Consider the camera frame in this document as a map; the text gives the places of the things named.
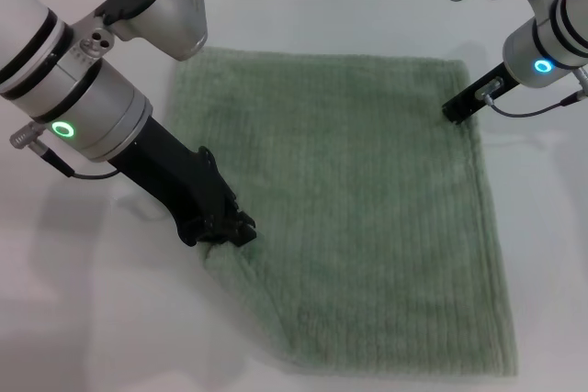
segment ribbed fabric texture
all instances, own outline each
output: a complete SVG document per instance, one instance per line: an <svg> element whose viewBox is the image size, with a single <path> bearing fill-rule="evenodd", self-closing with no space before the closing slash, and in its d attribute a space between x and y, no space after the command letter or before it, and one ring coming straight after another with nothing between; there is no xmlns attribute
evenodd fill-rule
<svg viewBox="0 0 588 392"><path fill-rule="evenodd" d="M515 338L474 122L441 105L459 62L206 49L169 126L210 148L259 238L200 245L296 364L513 375Z"/></svg>

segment black cable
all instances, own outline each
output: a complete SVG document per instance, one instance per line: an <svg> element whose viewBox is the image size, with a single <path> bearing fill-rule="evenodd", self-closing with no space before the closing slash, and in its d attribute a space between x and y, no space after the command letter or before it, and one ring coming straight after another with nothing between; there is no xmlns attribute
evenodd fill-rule
<svg viewBox="0 0 588 392"><path fill-rule="evenodd" d="M72 178L85 179L86 181L100 181L101 179L108 179L112 176L116 176L119 173L118 170L115 170L109 174L73 174Z"/></svg>
<svg viewBox="0 0 588 392"><path fill-rule="evenodd" d="M558 107L566 107L569 105L573 105L574 103L578 103L583 97L584 97L584 94L582 92L574 92L573 94L571 94L570 96L567 96L566 98L564 98L563 100L561 100L559 103L557 103L555 105L546 107L545 109L538 110L537 112L531 112L529 114L509 114L508 112L504 112L503 110L496 107L492 100L490 101L490 103L489 102L486 102L486 103L488 104L488 106L490 106L492 109L494 109L494 111L498 112L500 115L503 115L505 117L529 118L529 117L536 117L537 115L545 114L545 113L549 112L550 110L557 109Z"/></svg>
<svg viewBox="0 0 588 392"><path fill-rule="evenodd" d="M52 149L47 149L44 153L40 154L39 156L68 178L84 179L86 181L100 181L101 179L108 179L112 176L119 174L118 170L110 172L109 174L77 174L75 170L72 167L70 167L70 165L67 162L65 162Z"/></svg>
<svg viewBox="0 0 588 392"><path fill-rule="evenodd" d="M537 112L531 112L529 114L509 114L508 112L504 112L503 110L499 109L495 105L491 106L491 108L494 109L496 112L498 112L500 115L504 115L505 117L509 117L509 118L536 117L537 115L545 114L545 113L549 112L550 110L556 109L558 107L561 107L560 103L553 105L553 106L550 106L550 107L546 107L545 109L538 110Z"/></svg>

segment table surface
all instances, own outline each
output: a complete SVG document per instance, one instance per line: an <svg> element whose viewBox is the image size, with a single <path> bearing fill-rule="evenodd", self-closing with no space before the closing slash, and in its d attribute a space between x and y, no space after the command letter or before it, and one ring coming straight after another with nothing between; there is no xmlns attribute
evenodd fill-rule
<svg viewBox="0 0 588 392"><path fill-rule="evenodd" d="M103 0L41 0L67 21ZM501 62L525 0L207 0L209 45L239 50L461 59L472 79ZM175 62L142 40L108 60L160 118ZM501 101L541 108L573 78ZM6 391L552 392L588 383L587 104L526 120L481 112L520 358L517 378L306 375L264 349L173 221L116 177L67 180L7 142L27 119L0 113L0 382ZM51 145L85 173L90 164Z"/></svg>

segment silver joint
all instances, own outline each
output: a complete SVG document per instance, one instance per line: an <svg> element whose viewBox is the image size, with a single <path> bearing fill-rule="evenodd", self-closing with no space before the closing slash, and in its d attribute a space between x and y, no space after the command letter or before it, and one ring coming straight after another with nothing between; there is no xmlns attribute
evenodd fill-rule
<svg viewBox="0 0 588 392"><path fill-rule="evenodd" d="M78 39L74 46L91 59L104 57L114 47L114 34L104 27L102 17L95 17L94 13L75 23L73 29Z"/></svg>
<svg viewBox="0 0 588 392"><path fill-rule="evenodd" d="M494 106L494 100L492 94L500 90L504 86L504 80L500 77L496 77L488 84L476 91L476 98L483 101L488 106Z"/></svg>
<svg viewBox="0 0 588 392"><path fill-rule="evenodd" d="M29 144L36 142L37 139L43 134L45 127L42 124L30 121L22 129L17 130L10 137L10 144L15 149L22 150Z"/></svg>

